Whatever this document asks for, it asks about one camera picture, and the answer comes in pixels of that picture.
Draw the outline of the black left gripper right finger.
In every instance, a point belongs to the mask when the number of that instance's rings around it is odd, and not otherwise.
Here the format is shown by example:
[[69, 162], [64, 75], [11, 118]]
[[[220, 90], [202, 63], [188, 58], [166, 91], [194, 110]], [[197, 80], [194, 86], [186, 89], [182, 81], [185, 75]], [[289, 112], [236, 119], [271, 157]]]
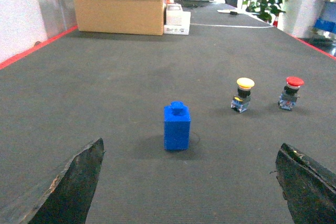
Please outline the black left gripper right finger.
[[335, 173], [287, 143], [276, 171], [294, 223], [335, 223]]

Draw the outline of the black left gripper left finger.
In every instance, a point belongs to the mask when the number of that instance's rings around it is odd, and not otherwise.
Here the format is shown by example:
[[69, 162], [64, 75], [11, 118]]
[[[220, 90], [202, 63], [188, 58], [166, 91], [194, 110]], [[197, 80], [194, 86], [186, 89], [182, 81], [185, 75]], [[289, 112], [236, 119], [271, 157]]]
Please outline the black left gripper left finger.
[[103, 139], [91, 141], [1, 208], [1, 223], [85, 223], [103, 158]]

